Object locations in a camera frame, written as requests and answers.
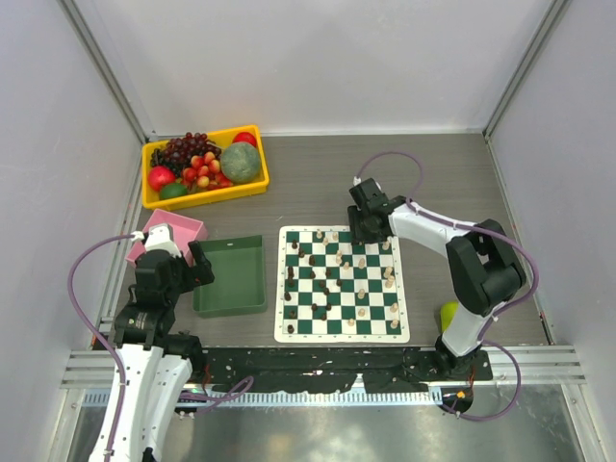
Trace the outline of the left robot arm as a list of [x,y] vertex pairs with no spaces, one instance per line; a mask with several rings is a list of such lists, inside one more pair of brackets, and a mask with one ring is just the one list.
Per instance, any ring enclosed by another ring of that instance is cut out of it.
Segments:
[[200,340],[173,334],[179,296],[211,284],[212,265],[197,241],[193,262],[163,249],[137,260],[129,300],[115,318],[115,375],[92,461],[158,461],[186,383],[205,373]]

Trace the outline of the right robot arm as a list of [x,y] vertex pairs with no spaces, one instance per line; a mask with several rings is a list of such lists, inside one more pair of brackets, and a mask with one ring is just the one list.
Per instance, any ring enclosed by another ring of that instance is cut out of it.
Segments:
[[460,377],[475,359],[492,317],[526,284],[514,242],[494,220],[471,223],[436,214],[401,195],[388,197],[371,178],[355,178],[349,193],[355,244],[399,238],[447,259],[457,306],[437,338],[432,367],[447,379]]

